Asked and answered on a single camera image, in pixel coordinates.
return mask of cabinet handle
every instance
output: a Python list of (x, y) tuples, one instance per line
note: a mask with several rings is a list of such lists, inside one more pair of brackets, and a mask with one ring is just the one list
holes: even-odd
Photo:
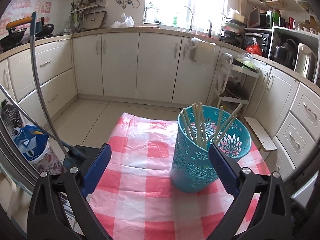
[(50, 62), (51, 62), (51, 60), (49, 60), (49, 61), (47, 61), (47, 62), (45, 62), (45, 63), (41, 64), (39, 67), (47, 66)]
[(187, 53), (187, 45), (185, 44), (183, 49), (183, 58), (182, 58), (183, 60), (186, 57), (186, 53)]
[(96, 52), (97, 52), (97, 55), (99, 55), (99, 52), (98, 52), (98, 45), (99, 45), (99, 41), (97, 41), (97, 43), (96, 43)]
[(3, 71), (3, 75), (5, 76), (5, 80), (7, 81), (7, 89), (10, 89), (9, 78), (6, 70)]
[(268, 77), (268, 75), (269, 75), (269, 72), (267, 72), (267, 73), (264, 75), (264, 78), (263, 78), (263, 81), (262, 81), (262, 86), (263, 86), (263, 84), (264, 84), (264, 81), (266, 80), (266, 77)]
[(55, 95), (52, 99), (50, 99), (50, 100), (48, 101), (48, 103), (50, 103), (51, 101), (55, 100), (57, 97), (58, 97), (58, 94)]
[(269, 82), (268, 82), (268, 85), (267, 85), (267, 89), (268, 89), (268, 91), (270, 91), (270, 90), (271, 90), (271, 88), (272, 88), (272, 85), (273, 85), (273, 82), (274, 82), (274, 81), (275, 81), (275, 76), (274, 76), (274, 75), (272, 75), (272, 76), (271, 76), (271, 78), (269, 79)]
[(316, 113), (315, 112), (313, 112), (312, 110), (311, 110), (311, 108), (309, 107), (309, 106), (307, 106), (306, 105), (306, 103), (305, 102), (303, 102), (303, 106), (310, 112), (310, 113), (312, 113), (314, 116), (315, 116), (315, 118), (317, 119), (317, 115), (316, 115)]
[(177, 52), (178, 52), (178, 43), (176, 43), (176, 48), (174, 49), (174, 58), (177, 58)]
[(106, 40), (103, 40), (102, 49), (103, 49), (103, 54), (105, 54), (106, 53)]
[(277, 171), (280, 170), (280, 167), (278, 166), (277, 162), (275, 160), (273, 160), (273, 162), (275, 163), (276, 167), (277, 167)]
[(296, 145), (298, 146), (298, 149), (300, 149), (300, 143), (298, 143), (298, 142), (295, 140), (295, 138), (292, 136), (291, 132), (289, 132), (289, 136), (290, 136), (291, 140), (296, 143)]

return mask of red plastic bag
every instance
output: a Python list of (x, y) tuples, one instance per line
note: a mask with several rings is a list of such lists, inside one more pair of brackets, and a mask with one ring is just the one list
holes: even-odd
[(262, 49), (259, 47), (258, 44), (250, 45), (245, 50), (247, 52), (252, 53), (252, 54), (256, 54), (256, 55), (262, 56)]

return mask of basket rim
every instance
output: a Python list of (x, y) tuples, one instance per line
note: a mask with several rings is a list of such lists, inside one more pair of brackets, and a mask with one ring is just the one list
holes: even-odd
[[(202, 107), (205, 107), (205, 108), (214, 108), (214, 109), (218, 109), (218, 110), (219, 110), (219, 108), (214, 107), (214, 106), (205, 106), (205, 105), (203, 105)], [(223, 110), (223, 112), (226, 113), (226, 114), (228, 114), (228, 116), (231, 115), (231, 114), (228, 113), (227, 111), (224, 111), (224, 110)], [(205, 149), (203, 149), (202, 147), (200, 147), (199, 145), (197, 145), (196, 143), (194, 143), (193, 140), (191, 140), (191, 139), (183, 132), (182, 127), (181, 127), (181, 124), (180, 124), (180, 119), (181, 119), (181, 115), (180, 115), (180, 113), (179, 113), (179, 115), (178, 115), (178, 127), (181, 129), (181, 131), (182, 131), (182, 133), (184, 134), (184, 136), (185, 136), (193, 145), (195, 145), (198, 149), (200, 149), (200, 150), (205, 151), (206, 153), (208, 153), (208, 152), (209, 152), (208, 150), (205, 150)], [(243, 127), (247, 130), (247, 132), (248, 132), (248, 134), (249, 134), (249, 136), (250, 136), (250, 133), (249, 133), (248, 129), (245, 127), (245, 125), (244, 125), (238, 118), (237, 118), (236, 120), (238, 120), (238, 121), (243, 125)], [(251, 146), (252, 146), (252, 139), (251, 139), (251, 136), (250, 136), (249, 151), (250, 151), (250, 149), (251, 149)]]

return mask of wire rack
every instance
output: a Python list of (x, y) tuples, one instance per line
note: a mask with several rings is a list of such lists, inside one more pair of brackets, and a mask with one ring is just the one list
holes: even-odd
[(307, 13), (315, 14), (314, 10), (312, 9), (308, 1), (306, 0), (294, 0), (294, 1)]
[(269, 9), (285, 10), (285, 2), (283, 0), (260, 0), (260, 3), (267, 6)]

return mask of orange handle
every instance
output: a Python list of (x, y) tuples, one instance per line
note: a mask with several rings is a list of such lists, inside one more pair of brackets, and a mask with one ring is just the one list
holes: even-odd
[(5, 27), (6, 30), (10, 30), (14, 27), (17, 27), (17, 26), (20, 26), (20, 25), (24, 25), (24, 24), (27, 24), (27, 23), (31, 23), (32, 21), (32, 17), (27, 17), (27, 18), (22, 18), (20, 20), (16, 20), (16, 21), (13, 21), (13, 22), (10, 22), (7, 24), (7, 26)]

